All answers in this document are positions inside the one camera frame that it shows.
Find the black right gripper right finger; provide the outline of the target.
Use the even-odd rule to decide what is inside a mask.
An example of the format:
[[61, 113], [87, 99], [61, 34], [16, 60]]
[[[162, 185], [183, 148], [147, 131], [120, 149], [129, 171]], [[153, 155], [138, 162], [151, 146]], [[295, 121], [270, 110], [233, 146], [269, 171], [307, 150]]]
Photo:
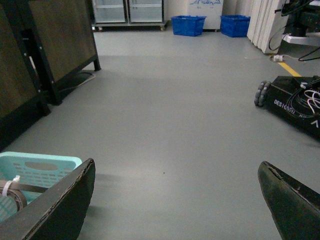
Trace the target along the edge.
[[320, 238], [320, 194], [263, 161], [258, 168], [263, 198], [283, 240]]

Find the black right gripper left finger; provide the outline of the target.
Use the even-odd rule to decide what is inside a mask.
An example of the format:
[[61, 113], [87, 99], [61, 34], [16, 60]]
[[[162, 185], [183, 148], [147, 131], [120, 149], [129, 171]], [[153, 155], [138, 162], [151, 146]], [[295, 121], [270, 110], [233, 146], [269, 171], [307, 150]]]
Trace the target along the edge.
[[0, 224], [2, 240], [76, 240], [94, 191], [92, 158]]

